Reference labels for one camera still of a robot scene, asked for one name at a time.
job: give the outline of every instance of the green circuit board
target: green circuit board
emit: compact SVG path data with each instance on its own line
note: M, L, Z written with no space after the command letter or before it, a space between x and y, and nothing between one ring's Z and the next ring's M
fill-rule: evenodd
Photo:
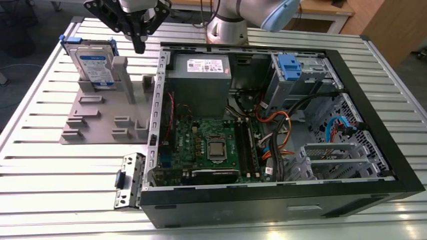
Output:
M177 120L174 129L173 168L238 170L234 128L230 120ZM208 143L222 142L225 160L208 159Z
M182 185L181 177L185 177L186 173L205 169L237 170L240 175L236 183L262 182L264 177L260 174L241 171L234 123L233 120L213 119L174 121L172 151L168 156L158 158L162 164L162 169L156 171L160 185Z

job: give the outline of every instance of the cpu socket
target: cpu socket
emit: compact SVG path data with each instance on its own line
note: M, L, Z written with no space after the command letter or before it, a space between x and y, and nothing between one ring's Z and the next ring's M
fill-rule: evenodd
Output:
M226 159L226 144L224 138L206 139L206 159L220 164Z

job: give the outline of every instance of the metal table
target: metal table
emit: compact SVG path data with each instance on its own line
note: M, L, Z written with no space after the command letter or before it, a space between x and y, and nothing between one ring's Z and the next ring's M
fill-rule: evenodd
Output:
M117 41L132 81L156 73L158 42L202 43L201 30L164 23L142 55L93 18L73 18L65 34ZM415 173L427 185L427 114L369 41L352 35L249 29L250 45L336 49L371 100ZM114 212L121 157L144 145L60 145L78 85L70 58L56 45L0 136L0 236L104 239L420 239L427 236L427 192L331 219L154 229L142 212Z

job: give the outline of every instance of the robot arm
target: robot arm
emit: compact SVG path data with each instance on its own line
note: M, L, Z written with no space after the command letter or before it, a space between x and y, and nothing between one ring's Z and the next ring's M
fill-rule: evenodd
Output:
M217 9L206 25L210 43L241 45L246 42L246 21L268 32L280 31L300 5L300 0L213 0Z
M240 45L248 39L246 21L268 32L284 28L298 9L300 0L213 0L217 9L206 25L206 40L214 44ZM132 41L142 54L145 41L170 12L170 0L86 0L85 9Z
M86 0L85 9L116 32L132 41L134 52L142 54L145 41L170 12L169 0Z

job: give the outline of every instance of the metal bracket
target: metal bracket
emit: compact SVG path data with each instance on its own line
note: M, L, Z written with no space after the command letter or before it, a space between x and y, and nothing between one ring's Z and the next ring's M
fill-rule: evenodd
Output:
M122 157L121 168L114 179L116 195L113 209L138 209L145 156L132 153Z
M325 179L349 178L361 168L372 166L368 154L368 149L356 143L308 143L284 167L285 181L317 179L313 169L319 167L325 168Z
M297 65L298 70L289 69L284 73L284 65L280 62L277 56L292 56L293 65ZM264 114L268 115L273 110L285 108L288 104L292 104L298 99L306 96L306 94L296 95L293 89L306 89L310 90L309 94L313 94L324 84L324 77L327 76L327 66L324 62L319 62L316 59L300 59L294 58L292 54L270 54L270 68L273 70L272 79L266 88L264 96Z

